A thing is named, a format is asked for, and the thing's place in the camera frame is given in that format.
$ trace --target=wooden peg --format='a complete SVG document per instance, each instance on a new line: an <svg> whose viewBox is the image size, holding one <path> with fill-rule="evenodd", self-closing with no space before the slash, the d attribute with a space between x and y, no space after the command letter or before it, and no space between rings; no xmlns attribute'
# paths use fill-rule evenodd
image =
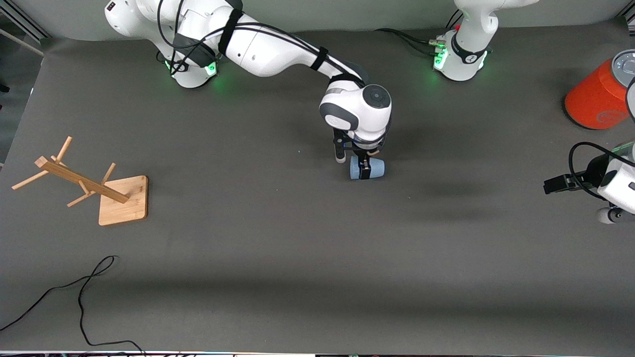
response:
<svg viewBox="0 0 635 357"><path fill-rule="evenodd" d="M57 158L56 158L56 156L55 156L55 155L51 155L51 159L52 159L53 161L57 160ZM62 165L62 166L64 166L64 167L68 167L68 166L66 166L66 165L65 165L63 162L61 162L61 161L60 161L59 163L60 163L60 165Z"/></svg>
<svg viewBox="0 0 635 357"><path fill-rule="evenodd" d="M90 194L90 191L86 188L82 180L77 181L77 183L81 186L81 189L84 190L84 194Z"/></svg>
<svg viewBox="0 0 635 357"><path fill-rule="evenodd" d="M64 145L62 145L62 149L60 150L60 153L57 154L57 158L55 159L56 164L59 164L62 161L62 158L64 157L64 154L66 154L66 150L68 150L71 141L73 141L72 137L66 138Z"/></svg>
<svg viewBox="0 0 635 357"><path fill-rule="evenodd" d="M48 173L48 171L39 172L39 173L27 178L26 180L20 182L19 184L15 184L15 185L11 186L11 188L14 189L14 190L21 189L24 186L30 184L31 182L33 182L33 181L45 176L47 173Z"/></svg>
<svg viewBox="0 0 635 357"><path fill-rule="evenodd" d="M40 158L36 160L36 165L42 170L46 170L56 176L62 177L63 179L71 181L75 184L79 184L79 181L81 180L83 184L86 186L87 190L95 191L96 193L104 195L119 203L126 203L126 201L128 200L128 197L126 195L120 192L117 192L111 189L110 187L98 184L97 182L92 181L90 178L84 177L58 163L49 161L44 156L40 156Z"/></svg>
<svg viewBox="0 0 635 357"><path fill-rule="evenodd" d="M77 198L75 201L73 201L73 202L69 203L69 204L68 204L68 205L66 205L66 206L68 206L68 207L73 207L74 205L76 205L76 204L78 204L78 203L80 203L80 202L84 201L86 198L89 198L90 196L94 195L95 193L96 193L95 191L90 191L90 193L85 194L84 196L81 196L80 198Z"/></svg>
<svg viewBox="0 0 635 357"><path fill-rule="evenodd" d="M108 181L112 171L115 169L115 166L117 166L117 164L115 164L115 163L110 164L110 167L108 168L108 171L106 171L106 175L102 179L102 185L105 184Z"/></svg>

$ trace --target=wall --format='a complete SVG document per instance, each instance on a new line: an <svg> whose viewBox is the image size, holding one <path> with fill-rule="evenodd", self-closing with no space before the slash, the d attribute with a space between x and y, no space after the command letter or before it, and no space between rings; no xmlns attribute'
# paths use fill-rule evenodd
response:
<svg viewBox="0 0 635 357"><path fill-rule="evenodd" d="M55 37L119 39L104 18L107 0L14 0ZM252 17L282 29L371 30L378 27L443 27L454 12L451 0L243 0ZM499 11L504 27L582 25L614 17L628 0L542 0Z"/></svg>

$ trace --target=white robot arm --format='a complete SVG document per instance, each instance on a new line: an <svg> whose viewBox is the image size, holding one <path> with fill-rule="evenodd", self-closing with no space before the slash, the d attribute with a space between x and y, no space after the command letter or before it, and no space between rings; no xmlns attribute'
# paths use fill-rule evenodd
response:
<svg viewBox="0 0 635 357"><path fill-rule="evenodd" d="M454 81L466 81L483 67L486 49L498 30L494 11L522 8L540 0L454 0L464 14L460 29L450 30L437 37L446 41L446 49L439 55L434 68Z"/></svg>
<svg viewBox="0 0 635 357"><path fill-rule="evenodd" d="M333 127L336 160L354 151L351 177L383 175L381 150L391 122L392 99L385 88L366 84L365 72L336 59L297 36L259 23L242 12L240 0L114 0L105 8L120 34L152 41L186 88L201 86L215 75L224 55L246 71L269 77L302 64L330 78L319 111Z"/></svg>
<svg viewBox="0 0 635 357"><path fill-rule="evenodd" d="M598 210L598 220L605 224L635 222L635 142L618 145L612 151L590 142L575 144L569 153L570 172L546 180L546 194L584 190L590 195L609 202L609 207ZM604 154L589 162L587 169L575 172L573 153L580 146L591 146Z"/></svg>

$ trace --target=gray table surface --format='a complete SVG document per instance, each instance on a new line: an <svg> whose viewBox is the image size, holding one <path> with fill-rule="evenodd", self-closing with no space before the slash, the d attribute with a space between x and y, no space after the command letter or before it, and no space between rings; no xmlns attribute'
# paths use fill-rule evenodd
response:
<svg viewBox="0 0 635 357"><path fill-rule="evenodd" d="M438 31L420 31L428 38ZM304 36L365 67L394 101L387 174L352 182L318 113L327 79L257 78L224 62L179 88L143 41L52 40L0 174L0 325L108 254L84 296L94 342L147 350L635 354L635 235L583 192L546 196L588 131L563 96L628 47L623 22L502 29L467 83L378 32ZM99 200L40 155L100 178L150 178L149 216L97 224ZM597 153L581 149L578 165ZM78 288L0 333L0 349L90 349ZM119 346L114 349L133 349Z"/></svg>

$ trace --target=red container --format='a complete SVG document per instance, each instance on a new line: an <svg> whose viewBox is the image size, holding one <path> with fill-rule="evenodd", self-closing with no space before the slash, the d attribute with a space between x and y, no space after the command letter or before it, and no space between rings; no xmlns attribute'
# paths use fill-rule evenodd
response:
<svg viewBox="0 0 635 357"><path fill-rule="evenodd" d="M609 129L629 117L626 88L635 77L635 51L620 52L578 84L565 98L565 110L588 129Z"/></svg>

